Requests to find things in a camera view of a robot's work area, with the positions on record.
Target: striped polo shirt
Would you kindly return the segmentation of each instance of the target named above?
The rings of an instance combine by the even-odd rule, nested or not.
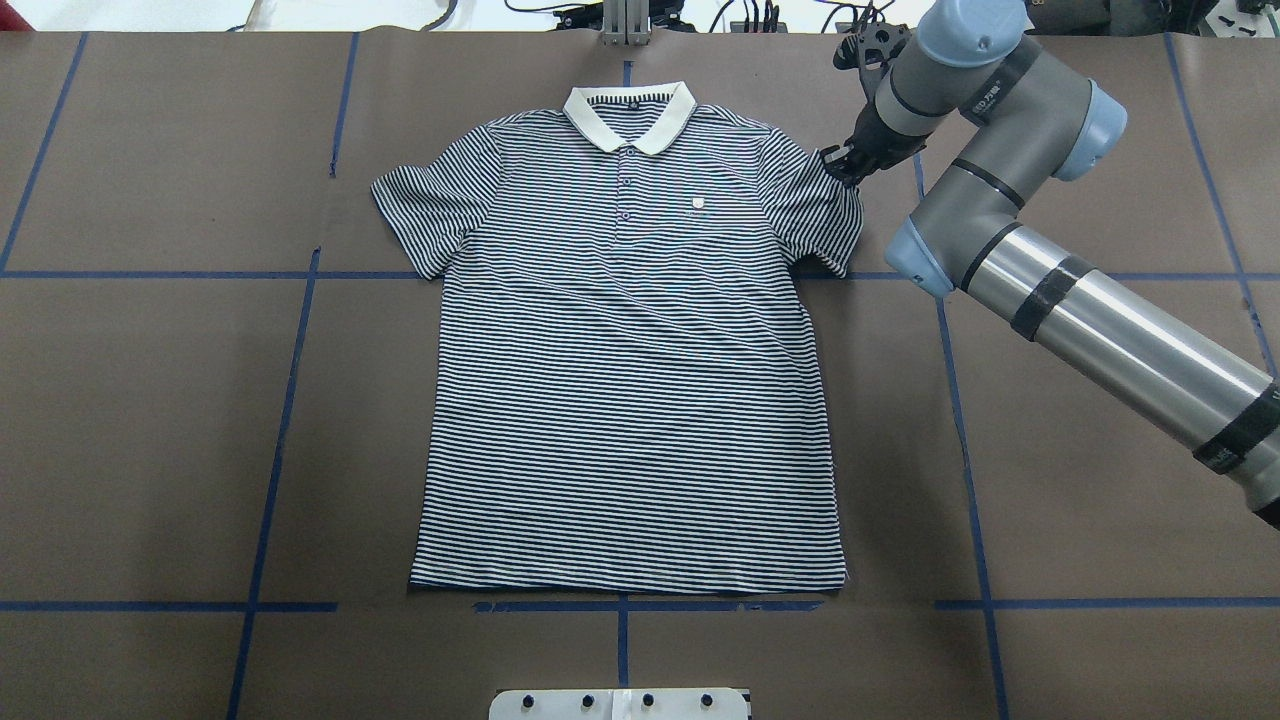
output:
[[[684,83],[576,88],[483,124],[374,199],[440,359],[410,582],[657,593],[845,582],[813,325],[854,190]]]

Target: cable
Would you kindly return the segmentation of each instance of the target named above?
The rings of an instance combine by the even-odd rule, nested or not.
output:
[[[548,5],[545,8],[512,8],[511,0],[502,0],[502,4],[507,6],[512,13],[548,13],[550,10],[563,10],[566,8],[586,8],[584,3],[561,3],[559,5]]]
[[[444,14],[422,26],[421,32],[433,31],[443,26],[444,23],[449,22],[449,18],[453,17],[453,12],[457,9],[458,9],[458,0],[449,0],[449,6],[444,9]]]
[[[728,10],[728,6],[732,5],[733,3],[737,3],[737,0],[724,0],[724,4],[721,5],[721,10],[716,13],[716,19],[712,20],[712,24],[710,27],[707,28],[707,32],[716,32],[716,26],[718,26],[719,19],[724,17],[724,10]]]
[[[836,17],[836,13],[844,10],[845,8],[849,8],[850,10],[854,12],[854,23],[855,24],[858,23],[858,10],[859,10],[858,5],[852,5],[850,3],[826,3],[824,0],[818,0],[818,1],[822,3],[823,5],[835,5],[835,8],[832,8],[831,10],[831,14],[827,15],[827,22],[822,23],[822,29],[818,31],[819,33],[827,32],[827,28],[831,26],[831,20]]]

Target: blue joint cap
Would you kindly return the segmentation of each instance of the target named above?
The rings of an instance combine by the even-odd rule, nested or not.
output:
[[[1092,79],[1089,87],[1092,87],[1089,111],[1084,114],[1080,135],[1075,138],[1075,146],[1062,161],[1062,167],[1053,173],[1060,181],[1070,182],[1092,170],[1098,160],[1111,152],[1124,135],[1125,126],[1129,124],[1129,113],[1124,105],[1116,102]]]
[[[929,246],[924,245],[924,238],[920,237],[920,231],[915,229],[911,218],[893,233],[893,240],[884,250],[884,261],[933,297],[946,297],[956,288],[951,278],[942,272],[942,265],[938,265],[933,252],[929,252]]]
[[[943,65],[978,68],[1012,53],[1027,27],[1023,0],[938,0],[920,18],[915,41]]]

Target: white collar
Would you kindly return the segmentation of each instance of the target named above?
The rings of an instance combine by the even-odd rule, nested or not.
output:
[[[657,155],[671,147],[671,143],[676,141],[680,132],[685,129],[689,115],[694,113],[696,102],[684,82],[649,85],[645,87],[575,87],[568,94],[568,100],[564,101],[564,117],[593,145],[605,152],[613,152],[618,147],[627,145],[627,141],[618,137],[618,133],[613,132],[613,128],[595,114],[590,100],[602,96],[628,99],[645,95],[671,96],[671,100],[667,101],[667,108],[662,111],[658,120],[653,123],[653,127],[636,138],[635,142],[630,143],[645,155]]]

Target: short sleeve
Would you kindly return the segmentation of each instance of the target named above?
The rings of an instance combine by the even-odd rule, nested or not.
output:
[[[774,129],[760,146],[759,193],[787,264],[808,255],[845,277],[863,229],[858,188],[827,174],[817,151],[806,152]]]
[[[424,278],[444,273],[489,214],[502,179],[486,126],[449,145],[430,165],[402,165],[374,181],[374,200]]]

